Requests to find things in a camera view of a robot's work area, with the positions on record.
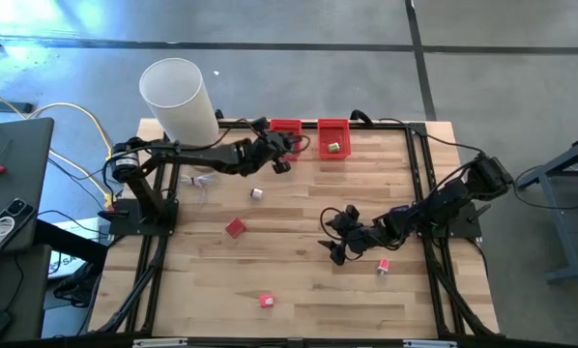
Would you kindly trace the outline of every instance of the gray floor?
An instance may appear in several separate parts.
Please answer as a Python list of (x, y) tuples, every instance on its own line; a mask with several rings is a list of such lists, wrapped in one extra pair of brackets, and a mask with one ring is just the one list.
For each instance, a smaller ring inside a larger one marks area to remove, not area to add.
[[(0, 34), (164, 42), (411, 43), (401, 0), (156, 4), (0, 0)], [(425, 44), (578, 46), (578, 0), (415, 4)], [(347, 117), (360, 108), (373, 117), (424, 120), (413, 53), (38, 47), (7, 47), (7, 53), (0, 53), (0, 94), (39, 105), (79, 103), (98, 115), (113, 141), (127, 139), (141, 117), (151, 116), (138, 95), (138, 78), (151, 63), (172, 56), (199, 65), (214, 106), (227, 117)], [(578, 139), (578, 55), (427, 54), (425, 61), (438, 120), (452, 121), (460, 142), (499, 157), (512, 174), (549, 160)], [(45, 116), (56, 120), (55, 149), (91, 170), (101, 167), (103, 146), (83, 115), (54, 109)], [(14, 118), (0, 114), (0, 119), (7, 117)], [(473, 154), (461, 155), (468, 160)], [(535, 188), (527, 198), (542, 199)], [(50, 168), (41, 206), (46, 209), (88, 218), (98, 208)], [(502, 332), (578, 344), (578, 280), (547, 285), (543, 279), (545, 271), (564, 264), (548, 212), (509, 194), (493, 203), (481, 223)], [(54, 319), (66, 320), (63, 312), (47, 312), (45, 335), (71, 334), (78, 328), (78, 322)]]

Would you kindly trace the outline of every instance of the wooden table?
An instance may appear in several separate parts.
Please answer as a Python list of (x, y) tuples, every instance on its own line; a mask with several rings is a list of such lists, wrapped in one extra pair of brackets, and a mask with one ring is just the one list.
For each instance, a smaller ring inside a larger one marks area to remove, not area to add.
[[(430, 122), (427, 129), (454, 141), (448, 122)], [(317, 244), (328, 239), (319, 226), (319, 214), (326, 207), (342, 210), (354, 204), (361, 220), (370, 221), (390, 207), (415, 200), (404, 134), (352, 130), (351, 157), (321, 161), (316, 130), (304, 133), (313, 144), (292, 162), (289, 173), (276, 175), (267, 165), (247, 178), (218, 174), (217, 185), (203, 197), (201, 188), (179, 184), (180, 216), (169, 239), (154, 335), (436, 337), (421, 241), (411, 237), (398, 251), (374, 248), (342, 267)], [(161, 138), (162, 129), (156, 120), (144, 119), (138, 135)], [(249, 130), (232, 130), (226, 141), (251, 136)], [(432, 140), (430, 147), (440, 180), (458, 166), (457, 149)], [(197, 175), (188, 166), (181, 171)], [(168, 182), (169, 167), (165, 173)], [(154, 175), (148, 178), (153, 181)], [(261, 201), (249, 197), (252, 188), (263, 190)], [(237, 240), (224, 232), (235, 217), (248, 227)], [(126, 237), (108, 252), (90, 329), (105, 323), (131, 290), (140, 244), (141, 237)], [(496, 331), (480, 255), (464, 240), (450, 241), (450, 252), (459, 291)], [(376, 276), (382, 257), (390, 260), (390, 272)], [(139, 326), (148, 290), (139, 308)], [(273, 308), (259, 307), (262, 294), (275, 296)], [(443, 303), (452, 328), (447, 296)]]

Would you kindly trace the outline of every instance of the red tray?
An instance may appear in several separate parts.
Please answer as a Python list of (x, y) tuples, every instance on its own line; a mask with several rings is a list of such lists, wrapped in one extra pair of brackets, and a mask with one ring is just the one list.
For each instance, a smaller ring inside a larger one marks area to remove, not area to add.
[[(322, 160), (344, 160), (351, 155), (351, 142), (349, 140), (349, 120), (324, 119), (317, 122), (319, 133), (319, 158)], [(328, 145), (338, 143), (340, 149), (337, 153), (331, 153)]]
[[(300, 120), (272, 120), (270, 121), (270, 131), (285, 131), (293, 135), (302, 135), (302, 121)], [(294, 145), (294, 150), (302, 148), (302, 141), (298, 141)], [(292, 154), (283, 156), (284, 159), (294, 161), (298, 160), (300, 154)]]

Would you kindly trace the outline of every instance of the wood plank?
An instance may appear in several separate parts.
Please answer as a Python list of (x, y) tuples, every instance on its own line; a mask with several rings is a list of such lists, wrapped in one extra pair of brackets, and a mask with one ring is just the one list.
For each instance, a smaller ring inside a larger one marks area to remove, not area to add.
[[(448, 122), (427, 123), (429, 133), (454, 141)], [(317, 244), (327, 240), (319, 222), (323, 208), (355, 204), (369, 221), (396, 205), (415, 200), (405, 137), (400, 131), (352, 131), (352, 156), (318, 160), (315, 130), (306, 130), (312, 147), (292, 170), (276, 175), (216, 175), (206, 190), (179, 184), (180, 216), (171, 237), (159, 291), (154, 335), (393, 338), (436, 335), (421, 241), (410, 237), (398, 251), (374, 248), (360, 260), (335, 266)], [(138, 136), (162, 137), (154, 119), (141, 120)], [(234, 130), (223, 142), (251, 136)], [(430, 141), (438, 179), (459, 164), (457, 150)], [(420, 177), (424, 162), (419, 152)], [(200, 172), (189, 166), (181, 174)], [(166, 171), (165, 182), (170, 170)], [(264, 191), (261, 201), (248, 195)], [(330, 212), (325, 218), (332, 218)], [(233, 240), (224, 233), (232, 218), (248, 231)], [(140, 237), (126, 237), (108, 253), (90, 328), (101, 326), (131, 289)], [(466, 241), (451, 241), (459, 291), (492, 330), (497, 321), (482, 259)], [(390, 272), (377, 276), (378, 260)], [(142, 323), (146, 290), (139, 308)], [(273, 294), (275, 306), (262, 309), (259, 296)], [(443, 297), (448, 326), (450, 306)]]

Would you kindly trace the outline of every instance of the red cube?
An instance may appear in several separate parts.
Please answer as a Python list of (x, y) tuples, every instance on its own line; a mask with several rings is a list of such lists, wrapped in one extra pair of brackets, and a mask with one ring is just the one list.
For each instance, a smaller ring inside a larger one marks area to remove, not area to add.
[(229, 222), (229, 224), (224, 227), (224, 229), (227, 231), (229, 236), (235, 239), (238, 238), (238, 236), (244, 231), (246, 231), (246, 225), (244, 225), (244, 223), (236, 217), (233, 219), (233, 221)]
[(268, 308), (274, 306), (274, 296), (272, 295), (261, 295), (259, 297), (259, 304), (262, 308)]

